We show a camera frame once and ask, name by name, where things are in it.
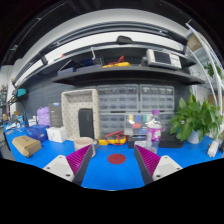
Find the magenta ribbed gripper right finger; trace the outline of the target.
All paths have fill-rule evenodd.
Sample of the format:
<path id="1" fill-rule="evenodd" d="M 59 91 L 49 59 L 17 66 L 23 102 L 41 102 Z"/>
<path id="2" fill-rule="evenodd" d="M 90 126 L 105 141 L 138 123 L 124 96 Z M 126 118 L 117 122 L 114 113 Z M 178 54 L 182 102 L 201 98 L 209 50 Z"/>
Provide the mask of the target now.
<path id="1" fill-rule="evenodd" d="M 134 156 L 137 160 L 145 185 L 182 169 L 182 167 L 168 155 L 160 157 L 138 145 L 134 147 Z"/>

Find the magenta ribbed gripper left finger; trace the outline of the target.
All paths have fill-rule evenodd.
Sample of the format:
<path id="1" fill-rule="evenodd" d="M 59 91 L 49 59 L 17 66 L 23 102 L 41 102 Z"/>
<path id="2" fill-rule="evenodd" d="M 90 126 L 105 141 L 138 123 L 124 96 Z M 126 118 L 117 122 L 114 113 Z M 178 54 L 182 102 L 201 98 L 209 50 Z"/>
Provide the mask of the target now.
<path id="1" fill-rule="evenodd" d="M 68 156 L 58 155 L 44 167 L 45 171 L 81 185 L 92 157 L 92 146 L 85 146 Z"/>

